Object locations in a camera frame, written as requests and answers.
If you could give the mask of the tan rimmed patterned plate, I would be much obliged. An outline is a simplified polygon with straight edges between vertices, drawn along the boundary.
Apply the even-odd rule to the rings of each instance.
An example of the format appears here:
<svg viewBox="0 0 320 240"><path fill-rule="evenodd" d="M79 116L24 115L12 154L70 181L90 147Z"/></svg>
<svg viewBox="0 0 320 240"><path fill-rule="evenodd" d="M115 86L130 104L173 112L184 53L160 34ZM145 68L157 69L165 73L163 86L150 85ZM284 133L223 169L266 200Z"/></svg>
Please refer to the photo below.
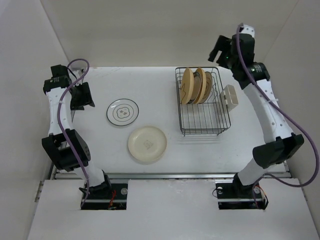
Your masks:
<svg viewBox="0 0 320 240"><path fill-rule="evenodd" d="M203 104L210 96L213 87L213 78L210 72L198 67L193 73L194 85L191 95L191 104Z"/></svg>

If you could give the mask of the white plate with black rings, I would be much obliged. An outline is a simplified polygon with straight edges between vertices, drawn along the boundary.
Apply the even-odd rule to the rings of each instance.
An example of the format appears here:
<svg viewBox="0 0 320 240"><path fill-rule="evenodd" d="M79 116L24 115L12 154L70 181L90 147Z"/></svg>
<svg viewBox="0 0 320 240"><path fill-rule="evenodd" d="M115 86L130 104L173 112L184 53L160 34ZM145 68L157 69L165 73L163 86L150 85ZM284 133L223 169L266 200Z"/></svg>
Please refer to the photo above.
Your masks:
<svg viewBox="0 0 320 240"><path fill-rule="evenodd" d="M140 109L133 100L120 98L108 106L106 118L114 126L125 127L132 124L138 118L139 113Z"/></svg>

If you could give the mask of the cream plate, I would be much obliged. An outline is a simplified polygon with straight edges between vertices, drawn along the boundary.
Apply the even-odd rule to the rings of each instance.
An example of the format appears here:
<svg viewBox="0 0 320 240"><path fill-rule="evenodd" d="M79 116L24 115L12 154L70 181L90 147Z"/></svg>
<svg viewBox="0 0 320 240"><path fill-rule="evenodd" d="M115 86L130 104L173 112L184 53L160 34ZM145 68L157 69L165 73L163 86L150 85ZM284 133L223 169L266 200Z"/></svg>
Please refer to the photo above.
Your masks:
<svg viewBox="0 0 320 240"><path fill-rule="evenodd" d="M130 134L127 147L133 158L148 165L157 162L164 155L167 144L167 137L161 129L143 126Z"/></svg>

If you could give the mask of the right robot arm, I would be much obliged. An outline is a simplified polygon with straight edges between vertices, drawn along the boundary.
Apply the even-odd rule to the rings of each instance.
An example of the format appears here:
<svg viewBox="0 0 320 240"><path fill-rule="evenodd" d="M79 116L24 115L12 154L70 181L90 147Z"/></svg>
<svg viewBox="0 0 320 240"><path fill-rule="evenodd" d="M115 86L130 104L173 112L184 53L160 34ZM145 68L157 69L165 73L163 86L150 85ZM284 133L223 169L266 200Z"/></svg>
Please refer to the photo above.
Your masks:
<svg viewBox="0 0 320 240"><path fill-rule="evenodd" d="M237 51L237 39L220 35L208 61L231 70L239 83L260 123L264 144L252 150L252 160L232 181L232 193L239 198L252 196L252 187L270 168L282 164L303 145L304 138L295 134L282 113L273 95L270 75L266 66L254 61L255 39L250 34L239 35L241 55Z"/></svg>

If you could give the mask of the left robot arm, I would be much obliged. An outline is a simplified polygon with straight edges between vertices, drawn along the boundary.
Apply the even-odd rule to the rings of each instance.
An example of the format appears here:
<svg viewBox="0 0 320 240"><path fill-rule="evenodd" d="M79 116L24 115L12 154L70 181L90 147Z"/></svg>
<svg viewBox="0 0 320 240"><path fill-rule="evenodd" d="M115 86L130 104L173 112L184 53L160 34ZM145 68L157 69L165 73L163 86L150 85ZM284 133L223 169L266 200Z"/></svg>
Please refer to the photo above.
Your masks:
<svg viewBox="0 0 320 240"><path fill-rule="evenodd" d="M113 191L110 179L90 163L90 149L73 127L75 111L95 106L89 84L72 81L72 72L61 64L52 66L51 73L43 86L49 101L50 126L47 137L41 140L42 147L58 170L74 172L85 180L85 187L80 189L85 198L107 198Z"/></svg>

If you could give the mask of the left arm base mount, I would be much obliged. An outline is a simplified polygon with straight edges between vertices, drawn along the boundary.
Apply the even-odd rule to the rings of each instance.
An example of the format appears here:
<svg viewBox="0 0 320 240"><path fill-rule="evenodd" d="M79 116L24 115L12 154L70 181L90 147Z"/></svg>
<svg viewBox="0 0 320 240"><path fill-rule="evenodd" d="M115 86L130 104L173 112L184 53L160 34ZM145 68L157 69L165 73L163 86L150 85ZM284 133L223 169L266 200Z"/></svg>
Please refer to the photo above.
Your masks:
<svg viewBox="0 0 320 240"><path fill-rule="evenodd" d="M79 188L83 193L81 210L109 210L118 211L127 209L128 183L111 183L103 189L90 190L86 197L86 189Z"/></svg>

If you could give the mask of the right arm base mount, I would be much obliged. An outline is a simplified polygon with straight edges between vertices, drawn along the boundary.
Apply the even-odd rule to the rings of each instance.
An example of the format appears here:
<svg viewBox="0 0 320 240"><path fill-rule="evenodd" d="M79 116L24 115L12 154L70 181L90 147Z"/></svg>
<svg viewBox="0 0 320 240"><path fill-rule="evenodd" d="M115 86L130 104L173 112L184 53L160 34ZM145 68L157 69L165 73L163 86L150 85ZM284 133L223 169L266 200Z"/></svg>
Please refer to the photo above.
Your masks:
<svg viewBox="0 0 320 240"><path fill-rule="evenodd" d="M265 210L269 205L269 199L259 185L249 186L244 193L239 193L231 182L218 182L214 192L219 210Z"/></svg>

